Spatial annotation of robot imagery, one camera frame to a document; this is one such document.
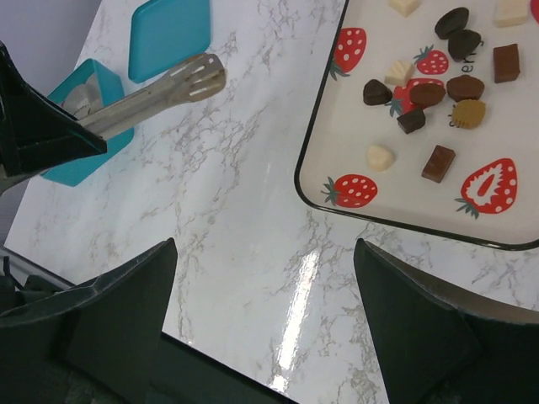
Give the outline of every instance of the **strawberry print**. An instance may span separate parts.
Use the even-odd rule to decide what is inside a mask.
[[[444,74],[449,69],[449,59],[446,54],[440,50],[434,50],[435,46],[426,46],[419,50],[419,55],[415,59],[415,65],[423,74],[435,76]]]
[[[334,59],[329,68],[329,74],[334,80],[337,76],[348,77],[360,62],[367,45],[367,35],[362,28],[343,28],[337,39]]]
[[[531,0],[531,15],[539,23],[539,0]]]
[[[509,209],[516,200],[518,179],[516,166],[510,158],[500,158],[480,168],[464,181],[462,198],[455,199],[476,219],[480,213],[497,215]]]
[[[410,112],[412,109],[417,108],[410,101],[410,90],[413,87],[419,84],[425,84],[426,82],[438,84],[439,86],[444,87],[444,82],[436,80],[435,78],[413,78],[408,82],[405,88],[396,86],[395,91],[393,91],[393,99],[388,104],[386,104],[387,106],[391,107],[389,109],[389,114],[392,117],[395,114],[397,114],[397,116],[400,116],[402,114]]]
[[[348,174],[333,181],[328,177],[328,183],[323,185],[327,191],[326,203],[341,208],[362,208],[368,205],[378,194],[378,187],[370,178],[358,174]]]

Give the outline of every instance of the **black tray rim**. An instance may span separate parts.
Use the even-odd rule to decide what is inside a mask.
[[[476,237],[470,237],[470,236],[464,236],[462,234],[452,233],[450,231],[442,231],[442,230],[436,230],[436,229],[430,229],[429,227],[422,227],[422,226],[416,226],[416,225],[409,225],[408,223],[402,223],[400,221],[390,221],[388,219],[382,219],[378,217],[368,216],[368,215],[362,215],[360,213],[352,213],[352,212],[346,212],[338,209],[334,209],[328,206],[321,206],[318,204],[315,204],[312,202],[304,193],[302,190],[302,186],[300,183],[300,173],[302,170],[303,161],[305,160],[305,155],[307,153],[307,147],[309,144],[309,141],[311,140],[311,134],[312,129],[314,128],[314,125],[317,120],[318,110],[320,108],[320,103],[322,102],[322,96],[323,96],[323,90],[326,87],[326,82],[328,80],[329,76],[329,68],[331,67],[331,62],[333,60],[333,54],[335,52],[335,47],[337,46],[337,40],[339,39],[339,32],[343,27],[344,18],[346,17],[346,12],[348,11],[348,5],[350,3],[350,0],[346,0],[344,2],[343,12],[340,17],[339,26],[337,27],[337,32],[335,33],[335,39],[331,46],[331,51],[329,52],[328,61],[326,63],[326,67],[324,70],[324,74],[322,77],[322,83],[320,84],[320,88],[318,89],[318,95],[316,98],[316,101],[314,103],[314,107],[312,109],[312,115],[311,119],[309,120],[309,125],[307,127],[307,133],[305,135],[305,139],[302,144],[302,149],[300,150],[300,155],[297,160],[296,170],[294,172],[294,186],[296,188],[296,192],[298,193],[300,199],[310,206],[313,209],[321,210],[323,212],[328,213],[334,213],[337,215],[343,215],[348,217],[353,217],[356,219],[362,219],[363,221],[370,221],[374,223],[380,223],[382,225],[386,226],[393,226],[397,228],[402,228],[405,230],[410,231],[416,231],[419,233],[429,234],[431,236],[437,236],[437,237],[443,237],[443,238],[449,238],[452,240],[457,240],[459,242],[467,242],[470,244],[475,244],[481,247],[488,247],[493,249],[498,249],[502,251],[526,251],[531,250],[534,248],[539,247],[539,239],[533,241],[533,242],[525,242],[522,244],[505,244],[501,242],[492,242],[490,240],[485,240],[482,238],[476,238]]]

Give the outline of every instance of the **marble table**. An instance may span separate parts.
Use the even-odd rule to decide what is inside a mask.
[[[103,0],[80,61],[127,79],[144,0]],[[293,183],[344,0],[213,2],[227,89],[136,127],[74,189],[33,179],[6,247],[79,283],[174,237],[164,331],[302,403],[387,403],[355,281],[358,237],[482,295],[539,304],[539,254],[313,210]]]

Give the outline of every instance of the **teal box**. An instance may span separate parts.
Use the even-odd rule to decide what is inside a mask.
[[[98,61],[87,59],[49,95],[48,99],[60,105],[76,86],[85,83],[94,73],[97,77],[103,106],[113,104],[125,97],[120,77]],[[66,162],[41,175],[50,181],[74,187],[126,147],[133,139],[134,133],[135,131],[131,128],[108,140],[108,151],[105,154]]]

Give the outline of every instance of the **gray floor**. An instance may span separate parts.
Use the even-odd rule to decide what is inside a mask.
[[[47,95],[75,67],[101,0],[0,0],[0,40],[30,85]],[[0,197],[0,245],[26,183]]]

